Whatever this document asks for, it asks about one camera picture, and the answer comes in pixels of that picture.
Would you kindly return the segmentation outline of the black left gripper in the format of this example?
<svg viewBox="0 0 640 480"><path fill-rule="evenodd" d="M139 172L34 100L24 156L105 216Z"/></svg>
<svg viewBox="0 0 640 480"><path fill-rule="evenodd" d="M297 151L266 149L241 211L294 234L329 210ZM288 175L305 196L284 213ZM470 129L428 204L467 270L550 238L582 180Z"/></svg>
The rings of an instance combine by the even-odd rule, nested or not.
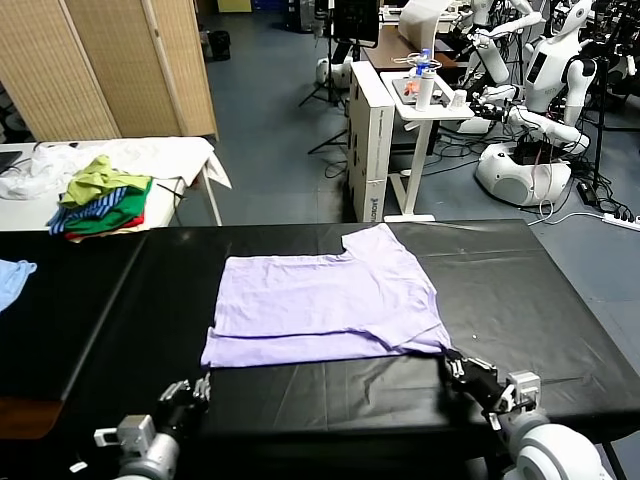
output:
<svg viewBox="0 0 640 480"><path fill-rule="evenodd" d="M191 389L185 380L171 383L159 396L154 424L157 433L187 440L200 430L210 402L210 373L198 378Z"/></svg>

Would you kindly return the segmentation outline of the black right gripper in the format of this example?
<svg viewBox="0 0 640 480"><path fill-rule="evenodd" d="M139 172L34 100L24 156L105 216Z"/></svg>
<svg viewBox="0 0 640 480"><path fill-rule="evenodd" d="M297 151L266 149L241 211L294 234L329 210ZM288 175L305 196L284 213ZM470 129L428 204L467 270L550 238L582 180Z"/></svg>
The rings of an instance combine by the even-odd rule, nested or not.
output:
<svg viewBox="0 0 640 480"><path fill-rule="evenodd" d="M470 395L484 413L502 412L502 394L506 389L500 383L494 364L477 357L464 357L459 351L443 351L453 388Z"/></svg>

